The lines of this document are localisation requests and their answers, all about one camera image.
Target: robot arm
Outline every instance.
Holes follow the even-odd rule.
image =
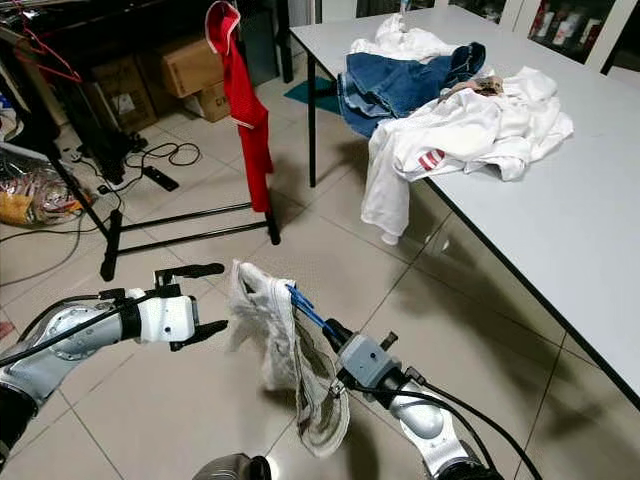
[[[417,371],[409,368],[403,373],[400,362],[387,353],[398,338],[395,334],[390,333],[378,345],[372,338],[353,333],[334,319],[327,321],[327,327],[323,333],[342,367],[331,387],[333,393],[338,394],[344,388],[373,392],[367,394],[369,400],[378,401],[400,421],[403,432],[420,452],[427,478],[502,480],[495,469],[485,467],[471,448],[458,439],[451,412],[442,408],[444,402],[438,396],[418,383],[422,377]],[[418,395],[431,401],[415,398]]]
[[[0,365],[8,357],[35,353],[0,369],[0,471],[29,421],[67,374],[101,347],[135,339],[140,343],[167,342],[172,351],[177,351],[226,328],[226,321],[200,325],[196,300],[182,295],[175,283],[178,275],[194,278],[223,270],[219,264],[163,270],[156,272],[154,290],[115,289],[99,296],[101,300],[112,300],[110,303],[61,305],[42,318],[28,338],[3,352]],[[151,298],[134,304],[145,296]],[[78,327],[105,314],[106,318],[91,326]],[[81,329],[37,351],[45,342],[64,336],[73,328]]]

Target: red stripe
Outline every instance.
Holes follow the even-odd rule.
[[[431,170],[431,166],[427,165],[427,162],[424,161],[424,155],[421,156],[418,161],[420,162],[420,165],[422,165],[422,168],[424,168],[427,172],[429,170]]]

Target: tile floor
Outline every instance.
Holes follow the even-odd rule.
[[[394,330],[400,339],[393,352],[405,365],[498,420],[527,446],[545,478],[637,478],[640,414],[426,185],[413,186],[411,227],[400,245],[380,242],[378,232],[359,221],[366,143],[339,117],[320,111],[320,180],[316,189],[307,186],[306,109],[282,96],[289,88],[279,79],[258,88],[271,111],[271,186],[281,245],[272,246],[264,231],[251,231],[129,256],[107,285],[97,273],[104,241],[85,234],[70,261],[2,286],[0,316],[21,331],[46,305],[71,293],[144,288],[153,270],[171,265],[219,261],[228,267],[233,258],[249,260],[296,279],[323,315],[376,338]],[[190,168],[158,161],[181,188],[167,193],[141,181],[124,196],[127,221],[248,198],[229,119],[209,124],[176,113],[142,133],[151,145],[195,142],[204,156]],[[72,133],[61,138],[65,142],[73,145]],[[98,202],[101,215],[110,202]],[[192,233],[253,218],[259,216],[242,212],[180,228]],[[151,241],[174,230],[124,238]],[[16,231],[0,226],[2,237]],[[58,262],[72,245],[61,235],[3,245],[0,282]],[[206,321],[228,318],[227,288],[224,275],[183,285],[198,297]],[[14,449],[3,478],[188,479],[209,460],[237,451],[267,455],[280,480],[421,477],[418,456],[398,425],[357,395],[340,450],[313,458],[298,441],[292,397],[264,392],[259,353],[249,344],[229,353],[228,334],[179,353],[133,342],[103,349],[53,395]],[[16,337],[5,338],[2,347]],[[505,442],[477,425],[504,477],[530,478]]]

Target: plastic bag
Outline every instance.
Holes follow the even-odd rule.
[[[76,218],[81,209],[47,157],[0,142],[0,222],[51,225]]]

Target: white cloth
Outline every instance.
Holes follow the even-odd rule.
[[[396,60],[429,61],[440,55],[451,55],[457,45],[448,45],[431,32],[412,28],[405,32],[402,15],[394,13],[376,32],[375,41],[360,38],[351,44],[350,53],[371,53]]]
[[[486,164],[497,165],[503,180],[515,180],[573,133],[555,81],[542,72],[523,67],[503,88],[494,97],[461,90],[407,118],[381,122],[369,141],[362,221],[382,228],[389,243],[409,223],[408,182]]]
[[[298,435],[315,456],[335,452],[349,426],[346,392],[328,393],[333,363],[314,348],[308,332],[295,321],[292,280],[273,278],[251,263],[233,261],[229,307],[239,323],[231,347],[249,337],[265,347],[262,374],[268,390],[296,391]]]

